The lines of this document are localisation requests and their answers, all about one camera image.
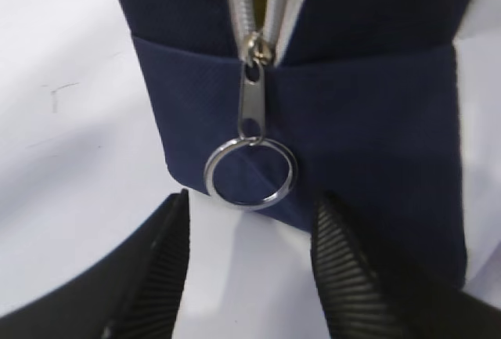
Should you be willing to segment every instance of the metal zipper pull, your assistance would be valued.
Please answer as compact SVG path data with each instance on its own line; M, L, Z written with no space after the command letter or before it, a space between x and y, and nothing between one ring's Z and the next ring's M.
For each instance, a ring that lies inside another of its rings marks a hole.
M252 138L253 141L250 145L255 146L266 137L265 70L263 66L271 63L273 54L258 32L253 32L245 38L242 51L238 134L241 139ZM245 120L255 121L259 127L257 135L246 135Z
M240 107L238 114L238 138L230 139L218 147L207 159L204 181L207 192L223 204L244 210L261 210L280 202L293 189L297 178L297 161L292 152L282 143L266 138L265 118L265 69L272 62L273 54L261 33L252 32L244 39L242 55L242 79L240 83ZM245 120L255 121L259 126L257 135L247 135L243 129ZM220 194L214 184L214 173L219 162L228 154L242 147L267 147L275 150L286 161L289 171L282 186L258 202L229 201Z

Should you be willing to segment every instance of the navy blue fabric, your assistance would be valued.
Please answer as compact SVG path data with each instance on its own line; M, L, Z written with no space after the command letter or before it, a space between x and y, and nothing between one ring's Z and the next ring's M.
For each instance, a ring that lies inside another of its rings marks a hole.
M332 190L422 265L463 282L452 37L468 1L305 0L285 67L266 77L269 136L297 154L300 179L263 214L309 230L312 191ZM236 136L240 65L227 1L121 5L168 168L205 191L205 161ZM228 198L253 200L285 173L253 148L225 160L215 179Z
M470 0L305 0L284 64L449 44Z
M206 160L236 137L240 64L140 38L135 47L169 171L204 192ZM312 192L332 190L379 234L460 285L466 256L455 61L445 45L268 71L269 137L294 151L301 177L263 213L309 230ZM263 155L242 153L221 166L225 179L217 183L227 197L264 195L279 183L283 164Z
M120 0L133 34L174 48L237 56L227 0Z

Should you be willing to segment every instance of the white background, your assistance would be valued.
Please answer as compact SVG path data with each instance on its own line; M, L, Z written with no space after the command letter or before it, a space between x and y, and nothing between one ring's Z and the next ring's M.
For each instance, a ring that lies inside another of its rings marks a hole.
M472 30L465 61L501 49L478 47ZM117 0L0 0L0 316L97 262L180 189ZM328 337L307 234L194 192L191 205L176 338ZM467 228L469 289L501 306L501 249L493 255L495 236L482 241L488 227Z

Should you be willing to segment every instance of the white zipper tape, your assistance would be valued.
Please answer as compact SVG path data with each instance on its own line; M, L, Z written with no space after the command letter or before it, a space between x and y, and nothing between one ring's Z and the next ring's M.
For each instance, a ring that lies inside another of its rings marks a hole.
M267 0L263 39L276 50L274 65L285 55L304 0ZM245 38L256 31L252 0L228 0L233 33L242 53Z

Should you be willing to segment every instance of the bag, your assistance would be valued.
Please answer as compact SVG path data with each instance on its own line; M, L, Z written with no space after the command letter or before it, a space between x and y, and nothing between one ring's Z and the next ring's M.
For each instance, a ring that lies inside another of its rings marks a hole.
M463 285L452 39L470 0L268 0L259 31L252 0L120 1L181 184L307 231L333 191Z

